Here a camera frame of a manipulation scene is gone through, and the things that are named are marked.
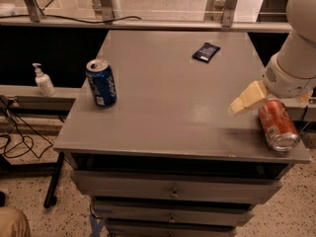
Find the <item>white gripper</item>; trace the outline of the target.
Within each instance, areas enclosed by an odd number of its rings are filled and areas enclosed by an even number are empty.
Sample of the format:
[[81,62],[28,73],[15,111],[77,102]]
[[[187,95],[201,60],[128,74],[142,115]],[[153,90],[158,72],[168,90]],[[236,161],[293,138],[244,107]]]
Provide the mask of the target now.
[[316,78],[302,79],[285,72],[273,55],[264,69],[263,81],[253,81],[233,102],[228,113],[232,116],[258,109],[268,100],[269,92],[278,98],[298,98],[300,105],[307,105],[316,87]]

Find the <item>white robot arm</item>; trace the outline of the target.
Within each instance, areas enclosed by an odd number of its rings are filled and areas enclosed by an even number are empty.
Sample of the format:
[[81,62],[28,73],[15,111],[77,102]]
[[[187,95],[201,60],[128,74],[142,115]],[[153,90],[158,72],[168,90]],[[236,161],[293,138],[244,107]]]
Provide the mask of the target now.
[[316,0],[288,0],[286,17],[289,35],[263,70],[262,79],[252,82],[229,105],[230,115],[262,107],[268,95],[307,106],[316,87]]

